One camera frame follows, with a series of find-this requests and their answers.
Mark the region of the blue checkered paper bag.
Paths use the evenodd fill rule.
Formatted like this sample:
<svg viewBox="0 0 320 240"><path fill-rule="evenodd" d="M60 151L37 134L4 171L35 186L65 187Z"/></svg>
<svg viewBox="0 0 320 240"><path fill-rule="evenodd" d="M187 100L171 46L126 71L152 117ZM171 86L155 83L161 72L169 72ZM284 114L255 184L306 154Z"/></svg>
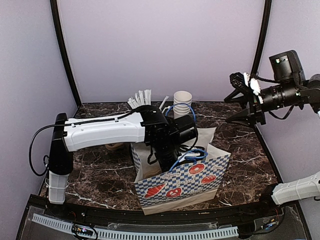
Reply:
<svg viewBox="0 0 320 240"><path fill-rule="evenodd" d="M145 140L131 143L135 191L145 215L211 200L223 180L230 153L200 140L195 118L172 118L152 105L132 110L142 117Z"/></svg>

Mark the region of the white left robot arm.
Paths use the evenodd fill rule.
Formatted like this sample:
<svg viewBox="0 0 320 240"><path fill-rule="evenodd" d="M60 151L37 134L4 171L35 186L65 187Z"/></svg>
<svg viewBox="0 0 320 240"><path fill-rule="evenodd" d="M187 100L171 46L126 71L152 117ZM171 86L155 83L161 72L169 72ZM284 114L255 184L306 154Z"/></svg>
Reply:
<svg viewBox="0 0 320 240"><path fill-rule="evenodd" d="M161 170L167 172L178 160L180 146L198 138L195 115L172 118L153 105L142 105L126 114L84 119L60 113L55 124L40 128L36 134L49 128L53 133L45 170L48 200L60 218L71 213L65 196L73 171L73 152L107 144L144 143L151 148Z"/></svg>

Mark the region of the stack of white paper cups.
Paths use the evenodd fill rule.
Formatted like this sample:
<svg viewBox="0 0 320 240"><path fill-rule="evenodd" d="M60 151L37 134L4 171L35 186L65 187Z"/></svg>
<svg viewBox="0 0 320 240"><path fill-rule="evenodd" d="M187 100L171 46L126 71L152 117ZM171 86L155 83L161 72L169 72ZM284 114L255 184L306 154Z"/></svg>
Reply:
<svg viewBox="0 0 320 240"><path fill-rule="evenodd" d="M173 95L173 114L174 118L180 118L191 112L192 94L188 91L180 90Z"/></svg>

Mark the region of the white wrapped straws bundle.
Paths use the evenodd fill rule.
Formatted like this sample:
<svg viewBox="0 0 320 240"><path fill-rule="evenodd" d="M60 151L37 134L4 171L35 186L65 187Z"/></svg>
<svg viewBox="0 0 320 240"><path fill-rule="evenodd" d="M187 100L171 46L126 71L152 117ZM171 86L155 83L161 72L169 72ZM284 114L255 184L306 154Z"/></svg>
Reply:
<svg viewBox="0 0 320 240"><path fill-rule="evenodd" d="M151 89L139 90L134 94L134 96L131 96L128 98L127 103L132 110L141 106L151 105L152 90Z"/></svg>

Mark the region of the brown cardboard cup carrier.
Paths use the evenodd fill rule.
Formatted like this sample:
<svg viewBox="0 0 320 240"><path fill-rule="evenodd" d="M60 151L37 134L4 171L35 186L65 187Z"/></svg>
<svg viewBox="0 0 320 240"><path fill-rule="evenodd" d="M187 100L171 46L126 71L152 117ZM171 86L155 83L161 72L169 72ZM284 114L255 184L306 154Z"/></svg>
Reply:
<svg viewBox="0 0 320 240"><path fill-rule="evenodd" d="M110 144L106 144L105 147L108 151L118 151L121 149L124 149L127 146L126 143L110 143Z"/></svg>

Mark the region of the black vertical frame post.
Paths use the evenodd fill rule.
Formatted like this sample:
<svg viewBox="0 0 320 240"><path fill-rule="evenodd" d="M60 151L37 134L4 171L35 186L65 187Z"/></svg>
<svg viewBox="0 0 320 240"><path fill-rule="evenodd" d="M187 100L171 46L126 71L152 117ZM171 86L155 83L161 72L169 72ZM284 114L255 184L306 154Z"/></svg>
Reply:
<svg viewBox="0 0 320 240"><path fill-rule="evenodd" d="M272 0L265 0L257 47L256 47L253 64L250 72L251 74L258 73L258 69L260 66L263 49L266 41L266 36L267 36L269 20L271 15L271 8L272 8Z"/></svg>

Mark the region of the black front rail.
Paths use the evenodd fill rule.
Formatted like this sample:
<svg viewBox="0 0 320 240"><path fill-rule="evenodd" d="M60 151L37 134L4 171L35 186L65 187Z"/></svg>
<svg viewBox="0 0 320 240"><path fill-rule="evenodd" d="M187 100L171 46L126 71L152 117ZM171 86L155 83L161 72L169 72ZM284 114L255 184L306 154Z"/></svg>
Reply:
<svg viewBox="0 0 320 240"><path fill-rule="evenodd" d="M222 208L173 210L145 215L141 210L107 209L68 202L57 205L49 203L45 197L42 199L49 214L64 220L94 225L107 225L109 223L182 225L206 222L217 222L219 225L250 225L260 218L271 217L280 220L285 213L281 207L269 206L265 202L254 202Z"/></svg>

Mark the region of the black left frame post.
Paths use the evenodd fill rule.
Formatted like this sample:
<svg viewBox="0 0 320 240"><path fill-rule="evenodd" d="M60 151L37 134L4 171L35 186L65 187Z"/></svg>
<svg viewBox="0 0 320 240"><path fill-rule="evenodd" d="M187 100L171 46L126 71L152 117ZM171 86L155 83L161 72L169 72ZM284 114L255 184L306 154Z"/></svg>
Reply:
<svg viewBox="0 0 320 240"><path fill-rule="evenodd" d="M56 35L63 67L65 70L65 74L68 80L68 84L69 84L73 99L75 101L77 108L79 108L82 105L82 101L76 86L76 81L72 72L69 56L67 53L67 48L66 48L62 24L61 24L61 18L59 14L58 1L50 0L49 2L50 2L51 15L53 20L55 35Z"/></svg>

